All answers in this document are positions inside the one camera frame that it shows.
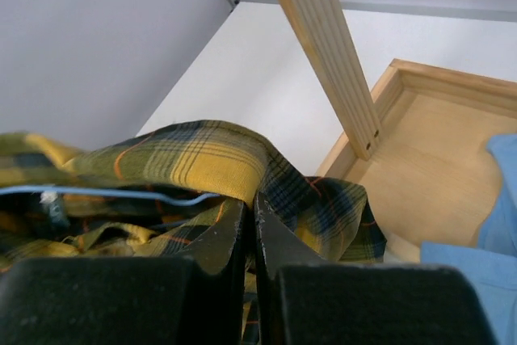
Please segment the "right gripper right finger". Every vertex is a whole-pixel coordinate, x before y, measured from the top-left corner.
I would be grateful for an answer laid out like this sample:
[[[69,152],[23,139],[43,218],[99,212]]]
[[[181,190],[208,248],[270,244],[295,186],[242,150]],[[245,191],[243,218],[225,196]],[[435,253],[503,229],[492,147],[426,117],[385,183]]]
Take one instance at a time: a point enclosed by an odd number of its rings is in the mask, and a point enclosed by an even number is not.
[[[264,344],[493,344],[473,286],[452,267],[333,264],[254,201]]]

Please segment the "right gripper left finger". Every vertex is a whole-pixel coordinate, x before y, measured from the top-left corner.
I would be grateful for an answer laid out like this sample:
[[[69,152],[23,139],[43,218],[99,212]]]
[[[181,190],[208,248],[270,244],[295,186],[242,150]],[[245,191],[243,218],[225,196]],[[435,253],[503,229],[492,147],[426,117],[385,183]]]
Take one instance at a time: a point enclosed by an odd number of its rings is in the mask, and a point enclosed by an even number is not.
[[[26,259],[1,278],[4,344],[238,344],[246,206],[169,257]]]

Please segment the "yellow black plaid shirt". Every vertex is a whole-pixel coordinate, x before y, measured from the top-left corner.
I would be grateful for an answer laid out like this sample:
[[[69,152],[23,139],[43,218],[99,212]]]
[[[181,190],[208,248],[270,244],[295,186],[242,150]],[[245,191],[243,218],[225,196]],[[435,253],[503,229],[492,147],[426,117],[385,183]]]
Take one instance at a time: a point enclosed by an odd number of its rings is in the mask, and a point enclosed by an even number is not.
[[[246,206],[241,344],[257,344],[259,304],[254,235],[257,195],[305,245],[336,263],[383,259],[386,240],[364,187],[307,177],[265,137],[236,124],[173,124],[95,151],[35,133],[1,137],[1,188],[21,185],[159,192],[189,207],[157,200],[62,196],[69,227],[52,226],[38,194],[1,195],[1,278],[26,259],[169,257],[229,212]]]

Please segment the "light blue wire hanger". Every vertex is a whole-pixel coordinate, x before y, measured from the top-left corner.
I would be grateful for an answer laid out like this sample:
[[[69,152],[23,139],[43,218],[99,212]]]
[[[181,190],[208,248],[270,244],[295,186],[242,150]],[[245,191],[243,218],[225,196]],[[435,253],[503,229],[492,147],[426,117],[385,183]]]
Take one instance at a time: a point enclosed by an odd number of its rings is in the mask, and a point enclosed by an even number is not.
[[[38,194],[40,196],[39,203],[48,210],[51,225],[59,226],[61,228],[69,227],[70,225],[62,205],[62,196],[65,194],[87,197],[100,196],[125,198],[131,200],[157,200],[177,207],[194,206],[196,204],[200,204],[204,200],[219,197],[219,195],[214,193],[203,193],[195,198],[184,200],[151,191],[131,191],[114,188],[64,187],[55,185],[21,185],[1,188],[2,196],[21,194]]]

